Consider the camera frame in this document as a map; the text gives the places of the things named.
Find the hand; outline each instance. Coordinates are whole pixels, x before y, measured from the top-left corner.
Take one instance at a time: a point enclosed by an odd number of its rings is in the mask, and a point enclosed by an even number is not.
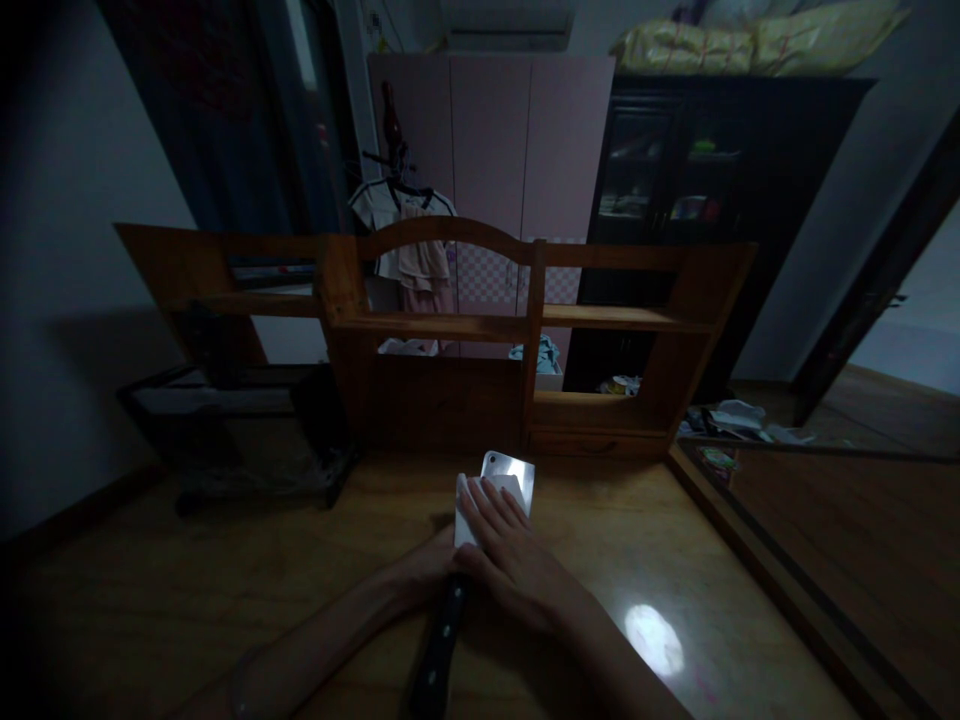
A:
[[[486,478],[481,484],[483,490],[473,478],[461,486],[460,512],[486,552],[463,545],[456,563],[486,585],[508,613],[534,630],[555,632],[590,594],[539,543],[513,495],[498,492]]]
[[[398,584],[404,609],[420,605],[440,589],[443,580],[456,569],[454,550],[450,524],[387,568]]]

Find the drawer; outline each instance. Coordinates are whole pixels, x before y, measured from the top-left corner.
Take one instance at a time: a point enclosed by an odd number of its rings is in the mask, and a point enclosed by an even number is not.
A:
[[[530,433],[529,451],[540,455],[639,458],[665,455],[670,446],[665,437],[629,435],[578,435],[575,433]]]

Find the air conditioner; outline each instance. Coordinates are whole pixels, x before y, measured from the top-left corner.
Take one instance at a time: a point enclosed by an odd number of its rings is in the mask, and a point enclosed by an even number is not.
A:
[[[576,0],[441,0],[451,50],[563,52]]]

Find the glass cabinet door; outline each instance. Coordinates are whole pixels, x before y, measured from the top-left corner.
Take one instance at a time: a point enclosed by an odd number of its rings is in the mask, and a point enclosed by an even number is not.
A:
[[[725,212],[750,137],[748,121],[694,111],[688,124],[689,144],[676,170],[672,202],[653,220],[664,245],[715,242],[721,218],[736,224],[736,213]]]
[[[604,243],[636,244],[651,227],[673,114],[629,107],[613,113],[596,230]]]

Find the doorway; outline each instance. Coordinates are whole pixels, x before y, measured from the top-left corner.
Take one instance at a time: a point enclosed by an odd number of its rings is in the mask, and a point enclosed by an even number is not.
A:
[[[795,425],[823,403],[914,451],[960,450],[958,198],[960,113],[793,381]]]

